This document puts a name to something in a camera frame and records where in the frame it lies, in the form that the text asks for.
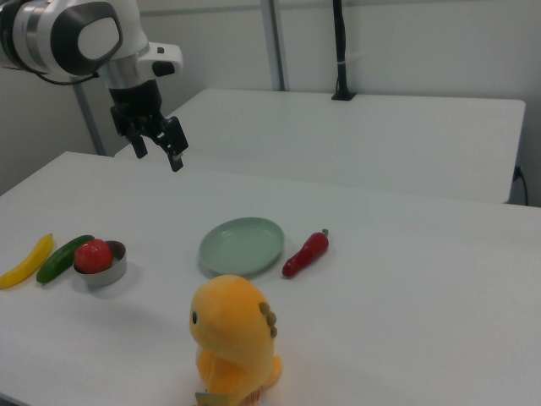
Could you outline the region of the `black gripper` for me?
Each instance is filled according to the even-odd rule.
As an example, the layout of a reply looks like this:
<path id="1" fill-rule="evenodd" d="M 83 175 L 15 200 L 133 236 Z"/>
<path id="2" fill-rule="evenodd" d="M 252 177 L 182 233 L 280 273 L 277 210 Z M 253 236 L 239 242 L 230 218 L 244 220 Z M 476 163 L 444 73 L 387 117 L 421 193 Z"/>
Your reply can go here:
<path id="1" fill-rule="evenodd" d="M 166 153 L 171 170 L 183 167 L 182 154 L 189 143 L 177 117 L 161 114 L 161 93 L 156 80 L 125 89 L 110 89 L 113 100 L 111 114 L 117 132 L 125 137 L 138 159 L 147 155 L 142 135 L 156 138 L 156 144 Z"/>

